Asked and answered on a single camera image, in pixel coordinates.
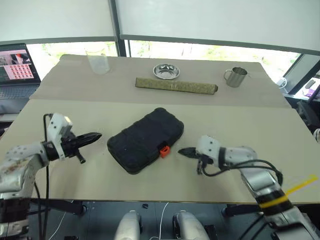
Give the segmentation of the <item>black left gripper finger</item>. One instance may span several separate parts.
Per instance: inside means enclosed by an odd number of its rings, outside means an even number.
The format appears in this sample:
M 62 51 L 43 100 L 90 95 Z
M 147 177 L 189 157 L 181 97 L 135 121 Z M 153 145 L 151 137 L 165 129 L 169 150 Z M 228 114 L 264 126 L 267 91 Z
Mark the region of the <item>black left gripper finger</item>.
M 96 142 L 102 137 L 102 134 L 99 132 L 89 132 L 82 135 L 77 136 L 78 141 L 82 142 Z
M 78 137 L 78 148 L 85 147 L 87 145 L 90 145 L 97 140 L 99 140 L 101 137 L 100 136 L 82 136 Z

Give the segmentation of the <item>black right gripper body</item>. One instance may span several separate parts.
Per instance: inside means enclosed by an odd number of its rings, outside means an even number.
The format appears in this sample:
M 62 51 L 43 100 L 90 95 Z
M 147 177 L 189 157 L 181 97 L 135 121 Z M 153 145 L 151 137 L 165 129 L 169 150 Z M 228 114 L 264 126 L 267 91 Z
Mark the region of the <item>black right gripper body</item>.
M 212 165 L 213 164 L 213 159 L 204 154 L 201 153 L 199 150 L 195 150 L 196 156 L 198 158 L 198 163 L 197 163 L 197 167 L 196 167 L 196 172 L 198 175 L 209 175 L 206 171 L 206 167 L 207 165 Z

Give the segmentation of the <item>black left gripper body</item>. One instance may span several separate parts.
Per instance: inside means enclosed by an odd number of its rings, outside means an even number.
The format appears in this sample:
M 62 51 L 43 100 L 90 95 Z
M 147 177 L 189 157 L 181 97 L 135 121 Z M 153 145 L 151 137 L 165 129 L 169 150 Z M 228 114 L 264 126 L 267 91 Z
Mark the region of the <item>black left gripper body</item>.
M 86 162 L 85 158 L 80 153 L 79 148 L 83 147 L 85 143 L 85 135 L 75 136 L 69 133 L 66 137 L 61 139 L 61 147 L 65 157 L 77 157 L 81 164 Z

